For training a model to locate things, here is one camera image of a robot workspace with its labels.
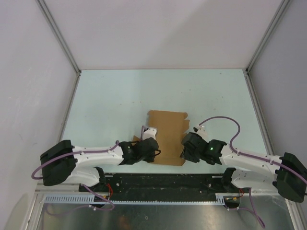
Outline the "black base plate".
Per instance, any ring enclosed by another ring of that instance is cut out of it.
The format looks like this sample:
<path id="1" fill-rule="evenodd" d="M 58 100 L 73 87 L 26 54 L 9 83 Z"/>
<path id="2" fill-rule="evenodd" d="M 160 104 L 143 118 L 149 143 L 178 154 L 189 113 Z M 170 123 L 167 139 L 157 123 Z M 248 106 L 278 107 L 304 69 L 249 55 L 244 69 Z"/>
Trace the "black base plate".
<path id="1" fill-rule="evenodd" d="M 106 173 L 100 181 L 89 188 L 94 192 L 112 191 L 119 194 L 132 188 L 149 189 L 197 189 L 208 193 L 238 193 L 247 189 L 222 182 L 218 174 L 168 174 L 168 173 Z"/>

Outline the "brown cardboard box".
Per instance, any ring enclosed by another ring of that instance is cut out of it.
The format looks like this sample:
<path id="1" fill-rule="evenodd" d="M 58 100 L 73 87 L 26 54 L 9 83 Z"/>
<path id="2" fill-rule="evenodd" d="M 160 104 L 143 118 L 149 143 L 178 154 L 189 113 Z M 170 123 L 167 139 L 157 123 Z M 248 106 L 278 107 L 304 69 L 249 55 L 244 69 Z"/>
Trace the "brown cardboard box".
<path id="1" fill-rule="evenodd" d="M 151 110 L 147 115 L 147 126 L 157 129 L 156 140 L 161 150 L 152 163 L 182 166 L 185 160 L 180 157 L 183 151 L 181 142 L 189 129 L 188 114 Z"/>

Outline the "aluminium frame post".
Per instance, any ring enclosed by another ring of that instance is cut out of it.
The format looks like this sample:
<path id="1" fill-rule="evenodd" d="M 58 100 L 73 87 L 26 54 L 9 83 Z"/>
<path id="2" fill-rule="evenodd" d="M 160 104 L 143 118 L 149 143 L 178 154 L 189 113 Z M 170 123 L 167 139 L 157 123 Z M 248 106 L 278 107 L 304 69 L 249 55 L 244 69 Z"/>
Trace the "aluminium frame post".
<path id="1" fill-rule="evenodd" d="M 291 5 L 293 1 L 292 0 L 282 0 L 280 5 L 277 8 L 277 11 L 275 12 L 272 20 L 270 21 L 270 24 L 268 28 L 266 29 L 259 45 L 257 46 L 251 60 L 249 61 L 247 67 L 246 67 L 246 72 L 251 72 L 253 69 L 254 65 L 256 64 L 257 60 L 261 56 L 265 46 L 269 42 L 269 39 L 277 29 L 279 23 L 281 22 L 283 16 L 285 15 L 287 9 Z"/>
<path id="2" fill-rule="evenodd" d="M 64 36 L 62 35 L 62 32 L 59 29 L 59 26 L 57 25 L 47 3 L 45 0 L 35 0 L 37 3 L 40 11 L 42 12 L 46 22 L 48 23 L 53 35 L 55 36 L 60 48 L 62 49 L 64 55 L 66 56 L 68 62 L 70 63 L 71 67 L 74 69 L 74 71 L 79 74 L 80 68 L 77 65 L 77 62 L 67 44 L 65 41 Z"/>

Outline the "aluminium rail beam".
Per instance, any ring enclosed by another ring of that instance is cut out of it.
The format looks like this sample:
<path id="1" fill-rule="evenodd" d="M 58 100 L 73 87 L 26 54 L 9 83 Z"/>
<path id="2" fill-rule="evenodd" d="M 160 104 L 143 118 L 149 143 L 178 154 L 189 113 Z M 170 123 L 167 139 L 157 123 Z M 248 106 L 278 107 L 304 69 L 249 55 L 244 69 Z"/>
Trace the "aluminium rail beam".
<path id="1" fill-rule="evenodd" d="M 53 194 L 72 194 L 79 192 L 78 184 L 59 184 L 55 186 L 44 186 L 43 184 L 37 184 L 36 193 L 53 193 Z"/>

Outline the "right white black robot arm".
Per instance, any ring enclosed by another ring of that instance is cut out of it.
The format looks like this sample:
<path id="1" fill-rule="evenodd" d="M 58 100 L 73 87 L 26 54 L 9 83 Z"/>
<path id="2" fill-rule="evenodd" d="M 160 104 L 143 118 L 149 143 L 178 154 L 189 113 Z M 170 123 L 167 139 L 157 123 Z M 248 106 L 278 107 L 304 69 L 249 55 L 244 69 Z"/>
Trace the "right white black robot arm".
<path id="1" fill-rule="evenodd" d="M 278 192 L 283 198 L 302 203 L 306 196 L 307 169 L 291 153 L 283 156 L 242 153 L 232 150 L 224 141 L 206 141 L 197 133 L 188 133 L 182 140 L 181 157 L 197 163 L 226 165 L 221 186 L 226 192 L 237 188 L 254 188 Z"/>

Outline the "left aluminium frame post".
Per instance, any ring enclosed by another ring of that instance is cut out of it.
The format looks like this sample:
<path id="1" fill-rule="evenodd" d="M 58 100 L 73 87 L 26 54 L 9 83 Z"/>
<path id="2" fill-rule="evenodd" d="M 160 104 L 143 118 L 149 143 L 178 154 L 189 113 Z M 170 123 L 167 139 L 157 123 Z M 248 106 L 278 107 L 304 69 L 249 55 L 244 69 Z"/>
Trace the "left aluminium frame post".
<path id="1" fill-rule="evenodd" d="M 71 67 L 74 69 L 74 71 L 79 74 L 80 68 L 77 65 L 77 62 L 67 44 L 65 41 L 64 36 L 62 35 L 62 32 L 59 29 L 59 26 L 57 25 L 47 3 L 45 0 L 35 0 L 37 3 L 40 11 L 42 12 L 46 22 L 48 23 L 53 35 L 55 36 L 60 48 L 62 49 L 64 55 L 66 56 L 68 62 L 70 63 Z"/>

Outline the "right aluminium frame post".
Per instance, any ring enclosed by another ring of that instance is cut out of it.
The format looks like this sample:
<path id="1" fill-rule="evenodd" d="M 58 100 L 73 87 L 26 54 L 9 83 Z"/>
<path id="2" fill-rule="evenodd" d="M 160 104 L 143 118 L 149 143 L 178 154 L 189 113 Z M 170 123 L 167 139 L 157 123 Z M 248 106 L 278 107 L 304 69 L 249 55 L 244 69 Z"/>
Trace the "right aluminium frame post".
<path id="1" fill-rule="evenodd" d="M 291 5 L 293 1 L 292 0 L 282 0 L 280 5 L 277 8 L 277 11 L 275 12 L 272 20 L 270 21 L 270 24 L 268 28 L 266 29 L 259 45 L 257 46 L 251 60 L 249 61 L 247 67 L 246 67 L 246 72 L 251 72 L 253 69 L 254 65 L 256 64 L 257 60 L 261 56 L 265 46 L 269 42 L 269 39 L 277 29 L 279 23 L 281 22 L 283 16 L 285 15 L 287 9 Z"/>

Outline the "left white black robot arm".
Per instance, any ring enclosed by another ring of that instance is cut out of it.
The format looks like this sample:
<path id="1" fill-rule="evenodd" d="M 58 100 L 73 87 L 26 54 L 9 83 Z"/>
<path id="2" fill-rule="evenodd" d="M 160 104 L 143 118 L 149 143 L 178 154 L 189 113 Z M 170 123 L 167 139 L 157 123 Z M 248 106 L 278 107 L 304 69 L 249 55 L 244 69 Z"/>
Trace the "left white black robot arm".
<path id="1" fill-rule="evenodd" d="M 161 153 L 154 138 L 137 141 L 116 141 L 114 146 L 85 148 L 63 140 L 40 156 L 40 180 L 45 186 L 84 184 L 95 191 L 106 186 L 102 165 L 133 165 L 153 162 Z"/>

